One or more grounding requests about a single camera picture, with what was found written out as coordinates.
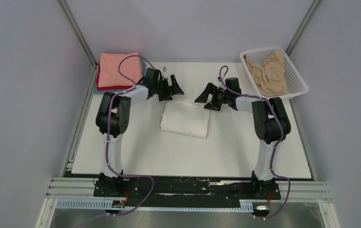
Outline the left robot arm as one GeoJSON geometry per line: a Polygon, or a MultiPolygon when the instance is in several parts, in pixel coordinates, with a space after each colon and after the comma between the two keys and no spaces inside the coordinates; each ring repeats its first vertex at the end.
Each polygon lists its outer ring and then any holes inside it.
{"type": "Polygon", "coordinates": [[[103,169],[95,183],[96,197],[123,195],[124,180],[131,178],[131,175],[123,173],[121,162],[122,138],[129,126],[131,107],[155,95],[159,101],[169,101],[173,96],[183,94],[175,75],[166,78],[161,70],[151,67],[131,88],[103,94],[95,120],[105,149],[103,169]]]}

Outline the white t shirt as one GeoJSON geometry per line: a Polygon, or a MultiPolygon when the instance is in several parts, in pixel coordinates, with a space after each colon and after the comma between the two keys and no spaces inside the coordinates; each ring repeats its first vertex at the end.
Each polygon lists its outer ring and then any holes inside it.
{"type": "Polygon", "coordinates": [[[160,130],[206,139],[210,111],[188,99],[168,101],[161,115],[160,130]]]}

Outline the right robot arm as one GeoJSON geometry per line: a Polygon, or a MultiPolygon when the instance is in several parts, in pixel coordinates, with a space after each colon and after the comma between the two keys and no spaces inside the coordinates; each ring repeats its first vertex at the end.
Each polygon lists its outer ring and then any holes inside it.
{"type": "Polygon", "coordinates": [[[235,111],[252,113],[259,154],[248,191],[256,198],[263,198],[276,189],[276,178],[280,177],[275,173],[275,164],[279,148],[291,131],[289,117],[279,97],[266,99],[243,94],[236,77],[220,82],[222,87],[208,83],[195,102],[203,103],[205,109],[212,111],[220,111],[222,105],[228,105],[235,111]]]}

